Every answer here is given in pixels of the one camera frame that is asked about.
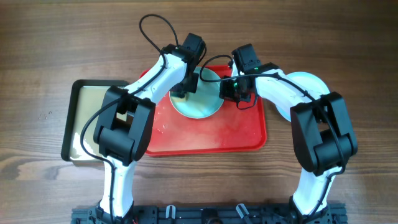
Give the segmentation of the light blue plate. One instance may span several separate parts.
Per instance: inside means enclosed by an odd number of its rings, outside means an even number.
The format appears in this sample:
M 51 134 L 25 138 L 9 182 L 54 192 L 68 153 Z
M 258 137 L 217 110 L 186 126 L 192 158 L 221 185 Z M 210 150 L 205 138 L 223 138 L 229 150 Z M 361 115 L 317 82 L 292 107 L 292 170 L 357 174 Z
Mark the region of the light blue plate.
M 183 116 L 203 119 L 215 114 L 224 100 L 219 97 L 220 82 L 203 82 L 198 78 L 195 93 L 186 92 L 182 98 L 169 93 L 172 106 Z
M 293 72 L 282 78 L 296 84 L 302 90 L 314 99 L 319 99 L 321 95 L 330 93 L 327 85 L 317 76 L 308 72 Z M 300 90 L 293 85 L 283 81 L 277 80 L 278 87 L 275 87 L 277 101 L 275 106 L 278 112 L 287 120 L 291 121 L 290 108 L 299 103 L 311 102 L 311 99 L 305 96 Z

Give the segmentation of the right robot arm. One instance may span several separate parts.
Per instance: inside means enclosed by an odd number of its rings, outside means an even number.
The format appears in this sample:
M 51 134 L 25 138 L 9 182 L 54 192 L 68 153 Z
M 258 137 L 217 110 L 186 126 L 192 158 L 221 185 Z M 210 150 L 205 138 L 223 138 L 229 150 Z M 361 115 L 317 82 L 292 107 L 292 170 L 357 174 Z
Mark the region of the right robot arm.
M 289 117 L 294 153 L 302 167 L 290 198 L 293 220 L 309 223 L 326 214 L 326 198 L 336 176 L 346 170 L 358 142 L 343 97 L 300 84 L 273 63 L 263 64 L 252 44 L 232 51 L 230 77 L 220 82 L 220 98 L 240 103 L 264 98 Z

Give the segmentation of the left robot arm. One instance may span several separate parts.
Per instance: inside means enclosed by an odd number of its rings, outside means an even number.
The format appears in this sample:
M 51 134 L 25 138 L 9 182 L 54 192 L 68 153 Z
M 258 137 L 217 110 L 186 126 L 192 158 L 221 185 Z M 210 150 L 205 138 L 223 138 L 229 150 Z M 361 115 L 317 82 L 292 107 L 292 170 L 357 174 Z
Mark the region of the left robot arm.
M 163 47 L 138 81 L 106 91 L 93 135 L 104 157 L 104 195 L 96 207 L 102 223 L 132 223 L 134 169 L 149 146 L 155 106 L 170 90 L 196 91 L 194 70 L 204 49 L 203 39 L 189 33 L 182 45 Z

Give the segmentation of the green yellow sponge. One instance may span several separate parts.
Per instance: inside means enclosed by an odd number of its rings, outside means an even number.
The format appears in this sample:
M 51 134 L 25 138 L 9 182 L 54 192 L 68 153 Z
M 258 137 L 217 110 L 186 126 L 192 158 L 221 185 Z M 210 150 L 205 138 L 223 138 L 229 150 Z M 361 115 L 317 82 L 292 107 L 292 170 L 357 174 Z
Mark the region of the green yellow sponge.
M 177 92 L 177 97 L 179 97 L 179 98 L 185 98 L 185 97 L 186 97 L 186 92 L 185 92 L 185 91 L 179 91 L 179 92 Z

